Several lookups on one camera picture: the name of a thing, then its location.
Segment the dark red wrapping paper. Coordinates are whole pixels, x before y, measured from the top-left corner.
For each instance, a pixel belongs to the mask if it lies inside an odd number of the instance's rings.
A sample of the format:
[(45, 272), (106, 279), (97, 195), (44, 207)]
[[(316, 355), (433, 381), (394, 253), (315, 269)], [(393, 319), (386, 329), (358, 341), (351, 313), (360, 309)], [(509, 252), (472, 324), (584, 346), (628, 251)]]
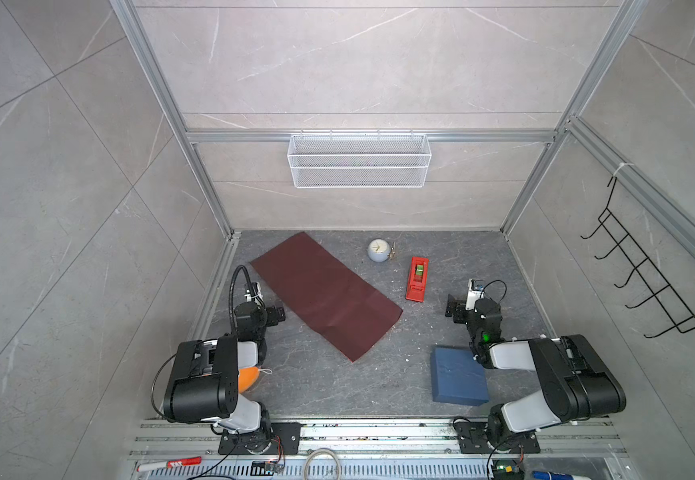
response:
[(347, 359), (364, 356), (403, 309), (305, 232), (251, 262), (271, 290)]

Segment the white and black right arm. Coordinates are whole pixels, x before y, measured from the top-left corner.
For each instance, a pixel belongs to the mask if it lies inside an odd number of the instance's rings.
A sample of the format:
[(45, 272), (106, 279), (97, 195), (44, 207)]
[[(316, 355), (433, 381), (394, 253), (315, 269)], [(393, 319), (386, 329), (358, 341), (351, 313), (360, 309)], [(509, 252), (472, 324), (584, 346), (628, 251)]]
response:
[(491, 449), (527, 450), (537, 430), (625, 410), (625, 390), (585, 336), (507, 340), (501, 304), (483, 292), (466, 300), (450, 295), (445, 317), (467, 328), (473, 366), (533, 372), (539, 380), (536, 392), (489, 410), (481, 437)]

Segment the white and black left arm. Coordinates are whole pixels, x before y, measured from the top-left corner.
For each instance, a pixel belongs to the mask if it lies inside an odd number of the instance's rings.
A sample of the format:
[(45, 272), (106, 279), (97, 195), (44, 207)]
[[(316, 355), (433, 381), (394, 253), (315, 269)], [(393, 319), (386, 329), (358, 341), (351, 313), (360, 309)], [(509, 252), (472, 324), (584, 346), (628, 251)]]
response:
[(181, 424), (207, 423), (251, 454), (274, 444), (269, 410), (241, 392), (244, 369), (261, 367), (268, 354), (267, 330), (286, 320), (283, 308), (267, 306), (260, 286), (246, 266), (233, 272), (228, 294), (230, 331), (210, 340), (190, 340), (164, 362), (156, 375), (171, 368), (163, 399), (150, 401), (157, 416)]

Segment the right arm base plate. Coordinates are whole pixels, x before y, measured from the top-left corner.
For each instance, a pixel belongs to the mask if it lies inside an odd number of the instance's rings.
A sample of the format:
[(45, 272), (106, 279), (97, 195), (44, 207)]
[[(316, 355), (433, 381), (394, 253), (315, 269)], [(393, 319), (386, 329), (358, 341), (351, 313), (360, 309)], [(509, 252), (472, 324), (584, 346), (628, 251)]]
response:
[(539, 440), (535, 432), (508, 433), (505, 438), (489, 440), (487, 438), (487, 422), (471, 421), (465, 417), (458, 417), (451, 422), (455, 430), (459, 450), (463, 454), (539, 454)]

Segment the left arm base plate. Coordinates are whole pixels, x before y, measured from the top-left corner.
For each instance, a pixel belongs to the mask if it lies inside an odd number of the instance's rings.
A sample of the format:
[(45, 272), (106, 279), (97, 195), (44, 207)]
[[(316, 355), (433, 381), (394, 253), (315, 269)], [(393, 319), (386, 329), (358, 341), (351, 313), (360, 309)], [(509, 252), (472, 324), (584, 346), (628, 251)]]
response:
[(224, 429), (220, 435), (221, 455), (288, 456), (299, 452), (302, 426), (296, 422), (274, 422), (251, 433), (235, 433)]

